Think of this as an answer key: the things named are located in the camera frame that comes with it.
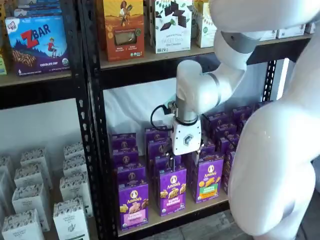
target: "white box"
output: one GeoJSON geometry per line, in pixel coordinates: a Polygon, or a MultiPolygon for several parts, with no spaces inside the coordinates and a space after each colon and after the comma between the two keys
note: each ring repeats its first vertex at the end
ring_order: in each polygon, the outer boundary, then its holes
{"type": "Polygon", "coordinates": [[[260,38],[260,42],[274,40],[277,38],[277,30],[266,31],[263,37],[260,38]]]}
{"type": "Polygon", "coordinates": [[[74,176],[65,176],[60,179],[60,191],[63,201],[82,197],[84,212],[87,217],[92,217],[92,200],[86,172],[78,173],[74,176]]]}
{"type": "Polygon", "coordinates": [[[81,197],[54,204],[53,220],[60,240],[90,240],[81,197]]]}
{"type": "Polygon", "coordinates": [[[190,50],[192,0],[152,1],[152,6],[155,53],[190,50]]]}
{"type": "Polygon", "coordinates": [[[63,154],[65,160],[68,160],[78,154],[85,155],[84,145],[80,141],[75,144],[67,145],[63,148],[63,154]]]}
{"type": "Polygon", "coordinates": [[[0,204],[2,205],[6,215],[12,215],[15,213],[11,201],[13,194],[14,191],[10,186],[7,175],[4,172],[0,173],[0,204]]]}
{"type": "Polygon", "coordinates": [[[63,174],[70,177],[78,173],[88,173],[85,156],[78,154],[63,162],[63,174]]]}
{"type": "Polygon", "coordinates": [[[24,152],[21,155],[20,163],[22,167],[28,164],[41,164],[46,182],[50,189],[53,188],[50,161],[48,158],[47,150],[44,147],[24,152]]]}
{"type": "Polygon", "coordinates": [[[16,188],[14,182],[15,168],[10,156],[0,156],[0,173],[5,173],[8,176],[11,187],[14,190],[16,188]]]}
{"type": "Polygon", "coordinates": [[[214,46],[217,27],[214,25],[210,15],[209,2],[199,0],[197,2],[197,35],[196,44],[200,48],[209,48],[214,46]]]}
{"type": "Polygon", "coordinates": [[[284,39],[284,38],[302,36],[305,34],[305,29],[306,29],[305,24],[279,29],[276,34],[276,37],[278,39],[284,39]]]}
{"type": "Polygon", "coordinates": [[[7,216],[2,235],[5,240],[45,240],[36,209],[7,216]]]}
{"type": "Polygon", "coordinates": [[[308,34],[314,34],[316,31],[316,24],[314,22],[310,22],[305,26],[305,32],[308,34]]]}
{"type": "Polygon", "coordinates": [[[52,215],[44,184],[16,188],[12,204],[17,214],[36,209],[43,232],[51,228],[52,215]]]}

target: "purple box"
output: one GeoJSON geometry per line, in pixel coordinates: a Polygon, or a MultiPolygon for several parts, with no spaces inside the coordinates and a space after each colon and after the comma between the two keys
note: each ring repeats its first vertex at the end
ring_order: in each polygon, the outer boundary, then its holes
{"type": "Polygon", "coordinates": [[[191,187],[192,196],[196,203],[219,196],[223,165],[224,156],[222,153],[215,153],[199,159],[192,173],[191,187]]]}
{"type": "Polygon", "coordinates": [[[252,114],[252,108],[249,106],[240,106],[232,109],[232,119],[237,123],[248,119],[252,114]]]}
{"type": "Polygon", "coordinates": [[[136,134],[113,134],[112,135],[112,149],[126,149],[133,148],[137,145],[136,134]]]}
{"type": "Polygon", "coordinates": [[[115,167],[139,162],[139,151],[138,147],[136,146],[124,149],[114,149],[112,156],[115,167]]]}
{"type": "Polygon", "coordinates": [[[237,126],[233,122],[225,123],[217,126],[214,131],[214,138],[218,140],[229,134],[235,134],[237,132],[237,126]]]}
{"type": "Polygon", "coordinates": [[[118,186],[122,230],[148,223],[149,192],[145,181],[131,181],[118,186]]]}
{"type": "Polygon", "coordinates": [[[146,180],[146,167],[140,162],[118,166],[117,180],[118,183],[146,180]]]}
{"type": "Polygon", "coordinates": [[[183,164],[159,171],[158,179],[158,205],[160,216],[175,213],[186,207],[186,176],[187,169],[183,164]]]}

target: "cracker box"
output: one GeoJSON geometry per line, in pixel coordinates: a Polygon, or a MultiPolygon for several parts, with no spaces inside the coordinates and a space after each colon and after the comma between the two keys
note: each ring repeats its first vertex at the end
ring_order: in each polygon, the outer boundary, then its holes
{"type": "Polygon", "coordinates": [[[70,177],[79,173],[88,173],[84,155],[74,155],[63,162],[63,174],[65,177],[70,177]]]}
{"type": "Polygon", "coordinates": [[[18,76],[70,68],[63,17],[59,13],[8,17],[5,25],[18,76]]]}
{"type": "Polygon", "coordinates": [[[65,160],[68,160],[75,155],[85,155],[84,145],[80,141],[74,144],[67,145],[63,148],[63,154],[65,160]]]}
{"type": "Polygon", "coordinates": [[[191,187],[192,196],[196,203],[205,202],[219,196],[223,165],[224,157],[222,153],[207,155],[198,160],[192,173],[191,187]]]}
{"type": "Polygon", "coordinates": [[[36,209],[42,231],[50,230],[52,215],[43,183],[16,188],[12,197],[12,204],[17,214],[36,209]]]}
{"type": "Polygon", "coordinates": [[[120,227],[131,229],[148,223],[149,192],[146,181],[130,181],[118,186],[120,227]]]}
{"type": "Polygon", "coordinates": [[[37,209],[7,216],[4,219],[2,235],[4,240],[45,240],[37,209]]]}
{"type": "Polygon", "coordinates": [[[187,169],[183,164],[159,171],[158,175],[158,206],[160,216],[173,214],[186,207],[187,169]]]}
{"type": "Polygon", "coordinates": [[[210,15],[209,0],[197,1],[197,36],[196,44],[200,48],[208,48],[214,46],[217,27],[214,25],[210,15]]]}
{"type": "Polygon", "coordinates": [[[63,201],[81,197],[83,200],[85,215],[87,217],[92,217],[94,215],[88,174],[86,172],[80,172],[73,176],[62,177],[60,179],[60,192],[63,201]]]}
{"type": "Polygon", "coordinates": [[[145,55],[143,0],[103,0],[108,60],[145,55]]]}
{"type": "Polygon", "coordinates": [[[112,149],[133,148],[137,145],[136,134],[114,134],[112,135],[112,149]]]}
{"type": "Polygon", "coordinates": [[[140,162],[118,166],[117,168],[118,183],[128,182],[133,180],[140,181],[145,179],[146,179],[146,167],[140,162]]]}
{"type": "Polygon", "coordinates": [[[293,26],[289,28],[282,28],[278,30],[276,34],[276,38],[284,39],[284,38],[302,36],[303,34],[305,34],[305,29],[306,29],[305,24],[293,26]]]}
{"type": "Polygon", "coordinates": [[[53,221],[59,239],[90,240],[81,197],[55,203],[53,221]]]}
{"type": "Polygon", "coordinates": [[[50,166],[50,160],[48,157],[47,150],[43,148],[36,148],[31,151],[26,151],[22,153],[20,164],[22,167],[29,164],[41,164],[44,177],[46,179],[46,184],[52,189],[52,172],[50,166]]]}
{"type": "Polygon", "coordinates": [[[190,50],[192,0],[152,1],[156,54],[190,50]]]}
{"type": "Polygon", "coordinates": [[[136,146],[124,149],[114,149],[112,156],[115,167],[139,162],[139,151],[136,146]]]}

